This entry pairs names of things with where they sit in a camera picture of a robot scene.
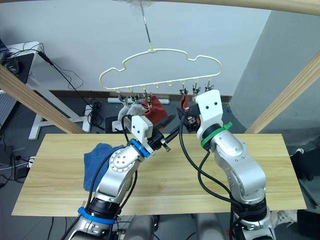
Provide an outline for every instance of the clothes hanger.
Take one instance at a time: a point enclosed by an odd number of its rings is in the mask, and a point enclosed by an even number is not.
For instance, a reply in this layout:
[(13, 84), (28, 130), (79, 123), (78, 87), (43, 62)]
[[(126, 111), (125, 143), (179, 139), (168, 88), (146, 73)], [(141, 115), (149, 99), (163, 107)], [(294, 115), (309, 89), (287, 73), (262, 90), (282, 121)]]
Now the clothes hanger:
[[(209, 82), (211, 81), (211, 78), (214, 77), (214, 76), (217, 76), (221, 73), (221, 68), (222, 68), (222, 65), (220, 63), (220, 61), (212, 56), (206, 56), (206, 55), (197, 55), (195, 58), (190, 58), (188, 53), (186, 51), (183, 51), (183, 50), (179, 50), (179, 49), (173, 49), (173, 48), (153, 48), (152, 44), (151, 44), (151, 39), (150, 39), (150, 35), (149, 35), (149, 31), (148, 31), (148, 26), (147, 26), (147, 21), (146, 21), (146, 17), (145, 17), (145, 13), (144, 13), (144, 8), (141, 4), (141, 1), (139, 1), (140, 3), (140, 7), (141, 7), (141, 13), (142, 13), (142, 16), (143, 16), (143, 21), (144, 21), (144, 25), (145, 25), (145, 31), (146, 31), (146, 34), (147, 34), (147, 37), (148, 37), (148, 41), (149, 41), (149, 49), (147, 51), (143, 51), (143, 52), (140, 52), (140, 53), (137, 53), (137, 54), (134, 54), (132, 56), (129, 56), (127, 57), (126, 59), (124, 59), (122, 61), (122, 66), (123, 68), (121, 69), (118, 69), (116, 67), (111, 67), (107, 70), (105, 70), (104, 72), (101, 73), (100, 77), (99, 77), (99, 81), (100, 81), (100, 84), (103, 88), (107, 89), (107, 90), (116, 90), (118, 93), (120, 92), (120, 90), (122, 89), (129, 89), (130, 91), (133, 91), (133, 88), (136, 88), (136, 87), (141, 87), (143, 89), (146, 88), (146, 86), (151, 86), (151, 85), (154, 85), (156, 88), (159, 88), (159, 85), (160, 84), (168, 84), (169, 87), (172, 86), (172, 83), (176, 83), (176, 82), (181, 82), (181, 83), (185, 83), (186, 81), (190, 81), (190, 80), (194, 80), (194, 81), (198, 81), (199, 79), (203, 79), (203, 78), (208, 78)], [(135, 84), (135, 85), (127, 85), (127, 86), (117, 86), (117, 87), (107, 87), (104, 82), (103, 82), (103, 77), (104, 75), (106, 75), (107, 73), (109, 73), (110, 71), (117, 71), (117, 72), (123, 72), (127, 69), (127, 66), (126, 66), (126, 62), (133, 59), (133, 58), (136, 58), (136, 57), (139, 57), (139, 56), (142, 56), (142, 55), (146, 55), (146, 54), (155, 54), (157, 52), (176, 52), (176, 53), (181, 53), (181, 54), (184, 54), (185, 55), (185, 58), (188, 60), (188, 61), (191, 61), (191, 62), (196, 62), (198, 59), (200, 58), (204, 58), (204, 59), (209, 59), (209, 60), (212, 60), (216, 63), (218, 63), (219, 65), (219, 71), (217, 73), (214, 73), (214, 74), (209, 74), (209, 75), (202, 75), (202, 76), (194, 76), (194, 77), (187, 77), (187, 78), (181, 78), (181, 79), (174, 79), (174, 80), (167, 80), (167, 81), (158, 81), (158, 82), (151, 82), (151, 83), (143, 83), (143, 84)]]

